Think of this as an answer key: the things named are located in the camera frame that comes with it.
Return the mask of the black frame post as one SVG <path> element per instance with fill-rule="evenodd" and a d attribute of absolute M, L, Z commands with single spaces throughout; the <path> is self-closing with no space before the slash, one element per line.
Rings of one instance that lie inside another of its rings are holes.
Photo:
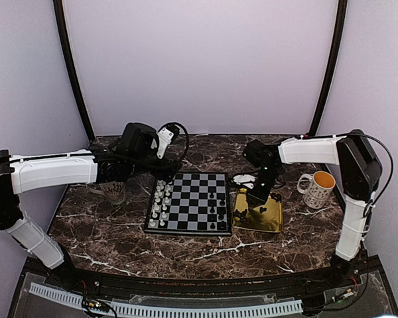
<path fill-rule="evenodd" d="M 80 82 L 78 80 L 78 75 L 74 63 L 74 58 L 72 55 L 72 49 L 70 44 L 70 37 L 68 34 L 68 29 L 66 25 L 65 13 L 64 13 L 64 2 L 61 0 L 54 0 L 54 14 L 56 19 L 56 25 L 58 28 L 58 35 L 60 39 L 60 45 L 62 49 L 62 54 L 64 57 L 64 63 L 66 65 L 66 71 L 68 78 L 70 80 L 70 85 L 72 88 L 72 93 L 76 102 L 77 110 L 80 115 L 82 125 L 86 136 L 90 142 L 95 139 L 94 130 L 92 123 L 90 121 L 84 97 L 82 94 Z"/>
<path fill-rule="evenodd" d="M 344 31 L 344 23 L 346 20 L 347 8 L 348 8 L 347 0 L 339 0 L 338 1 L 336 18 L 335 18 L 335 23 L 334 23 L 334 32 L 332 35 L 332 41 L 331 41 L 331 45 L 330 45 L 330 51 L 329 51 L 329 55 L 328 55 L 326 70 L 324 73 L 322 87 L 321 87 L 318 101 L 316 104 L 316 109 L 314 111 L 311 125 L 308 130 L 308 135 L 310 135 L 310 136 L 315 136 L 317 134 L 318 128 L 320 126 L 320 123 L 321 123 L 321 120 L 322 120 L 322 117 L 324 114 L 324 109 L 326 106 L 326 102 L 328 100 L 330 88 L 332 85 L 332 80 L 334 77 L 334 72 L 336 69 L 336 64 L 338 61 L 338 55 L 339 55 L 340 46 L 341 46 L 341 42 L 342 42 L 342 35 L 343 35 L 343 31 Z"/>

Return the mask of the right black frame post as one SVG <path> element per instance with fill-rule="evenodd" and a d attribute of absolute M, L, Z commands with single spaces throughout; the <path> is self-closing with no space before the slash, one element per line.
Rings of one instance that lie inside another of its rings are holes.
<path fill-rule="evenodd" d="M 338 1 L 336 18 L 335 18 L 335 23 L 334 23 L 334 32 L 332 35 L 332 41 L 331 41 L 331 45 L 330 45 L 330 51 L 329 51 L 329 55 L 328 55 L 326 70 L 324 73 L 322 87 L 321 87 L 318 101 L 316 104 L 316 109 L 314 111 L 311 125 L 308 130 L 308 135 L 310 135 L 310 136 L 315 136 L 317 134 L 318 128 L 320 126 L 320 123 L 321 123 L 321 120 L 322 120 L 322 117 L 324 114 L 324 109 L 326 106 L 326 102 L 328 100 L 330 88 L 332 85 L 332 80 L 334 77 L 334 72 L 336 69 L 336 64 L 338 61 L 338 55 L 339 55 L 340 46 L 341 46 L 341 42 L 342 42 L 342 35 L 343 35 L 343 31 L 344 31 L 344 23 L 346 20 L 347 8 L 348 8 L 347 0 L 339 0 Z"/>

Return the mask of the black white chess board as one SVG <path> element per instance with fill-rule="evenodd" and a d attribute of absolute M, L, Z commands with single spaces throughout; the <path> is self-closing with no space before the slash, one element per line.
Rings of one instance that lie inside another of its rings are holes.
<path fill-rule="evenodd" d="M 220 206 L 219 200 L 226 199 Z M 209 224 L 217 223 L 211 231 Z M 215 172 L 179 172 L 171 182 L 155 181 L 145 233 L 229 237 L 232 218 L 228 176 Z"/>

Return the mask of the black pawn corner square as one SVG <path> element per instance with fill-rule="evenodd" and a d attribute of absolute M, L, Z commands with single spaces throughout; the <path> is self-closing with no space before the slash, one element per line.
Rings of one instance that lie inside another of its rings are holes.
<path fill-rule="evenodd" d="M 216 231 L 217 230 L 217 223 L 215 223 L 215 222 L 210 223 L 208 228 L 211 231 Z"/>

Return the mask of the tall cactus print mug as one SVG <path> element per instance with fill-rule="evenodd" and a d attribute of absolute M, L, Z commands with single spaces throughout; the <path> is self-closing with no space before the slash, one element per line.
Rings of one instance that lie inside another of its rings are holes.
<path fill-rule="evenodd" d="M 104 196 L 112 205 L 121 205 L 126 200 L 125 183 L 123 182 L 108 182 L 86 187 L 88 191 Z"/>

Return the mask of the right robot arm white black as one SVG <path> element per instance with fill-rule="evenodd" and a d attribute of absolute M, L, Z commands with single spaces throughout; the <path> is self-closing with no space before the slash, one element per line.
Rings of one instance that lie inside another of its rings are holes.
<path fill-rule="evenodd" d="M 243 150 L 246 160 L 259 170 L 246 192 L 247 202 L 252 206 L 266 202 L 286 165 L 313 163 L 337 167 L 335 180 L 341 183 L 345 206 L 334 251 L 334 258 L 343 262 L 337 262 L 325 274 L 325 281 L 333 288 L 350 278 L 351 268 L 346 262 L 357 256 L 373 207 L 387 189 L 380 186 L 383 166 L 371 145 L 373 142 L 387 149 L 377 138 L 354 129 L 326 136 L 294 136 L 274 144 L 255 139 Z"/>

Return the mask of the gold metal tray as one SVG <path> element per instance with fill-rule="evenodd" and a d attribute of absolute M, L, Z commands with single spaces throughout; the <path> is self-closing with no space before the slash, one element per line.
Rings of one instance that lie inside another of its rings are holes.
<path fill-rule="evenodd" d="M 232 226 L 237 229 L 280 233 L 283 230 L 283 201 L 279 193 L 270 193 L 264 205 L 251 208 L 246 189 L 236 192 Z"/>

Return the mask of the yellow inside cactus mug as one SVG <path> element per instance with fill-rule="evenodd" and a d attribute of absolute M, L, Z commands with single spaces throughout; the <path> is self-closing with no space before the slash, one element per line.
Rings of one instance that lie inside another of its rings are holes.
<path fill-rule="evenodd" d="M 303 174 L 297 183 L 297 191 L 302 194 L 304 203 L 312 209 L 323 207 L 336 185 L 334 176 L 325 171 Z"/>

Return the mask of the black front rail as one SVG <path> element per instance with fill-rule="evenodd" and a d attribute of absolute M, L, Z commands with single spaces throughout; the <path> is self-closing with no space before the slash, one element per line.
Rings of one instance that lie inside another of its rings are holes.
<path fill-rule="evenodd" d="M 273 291 L 283 295 L 312 295 L 329 285 L 306 277 L 305 273 L 240 279 L 176 280 L 142 278 L 77 269 L 76 273 L 94 294 L 125 295 L 139 292 L 152 295 L 217 296 Z"/>

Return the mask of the left black frame post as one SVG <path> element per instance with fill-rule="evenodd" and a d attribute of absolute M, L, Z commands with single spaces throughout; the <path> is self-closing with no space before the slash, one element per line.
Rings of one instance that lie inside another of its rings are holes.
<path fill-rule="evenodd" d="M 68 34 L 68 29 L 66 25 L 65 13 L 64 13 L 64 2 L 61 0 L 54 0 L 54 14 L 56 19 L 56 25 L 58 28 L 58 35 L 60 39 L 60 45 L 62 49 L 62 54 L 64 57 L 64 63 L 66 65 L 66 71 L 68 78 L 70 80 L 70 85 L 72 88 L 72 93 L 76 102 L 77 110 L 80 115 L 82 125 L 86 136 L 90 142 L 95 139 L 94 130 L 92 123 L 90 121 L 84 97 L 82 94 L 80 82 L 78 80 L 78 75 L 74 63 L 74 58 L 72 55 L 72 49 L 70 44 L 70 37 Z"/>

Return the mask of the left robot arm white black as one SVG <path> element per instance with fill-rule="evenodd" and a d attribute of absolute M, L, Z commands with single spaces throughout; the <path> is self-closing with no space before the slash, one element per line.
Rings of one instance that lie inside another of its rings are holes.
<path fill-rule="evenodd" d="M 150 173 L 169 181 L 182 160 L 166 158 L 166 149 L 186 129 L 170 122 L 159 130 L 143 123 L 128 123 L 123 134 L 108 146 L 41 156 L 11 156 L 0 150 L 0 230 L 10 234 L 35 255 L 66 289 L 80 284 L 68 253 L 51 239 L 25 211 L 19 195 L 35 189 L 68 184 L 125 183 Z"/>

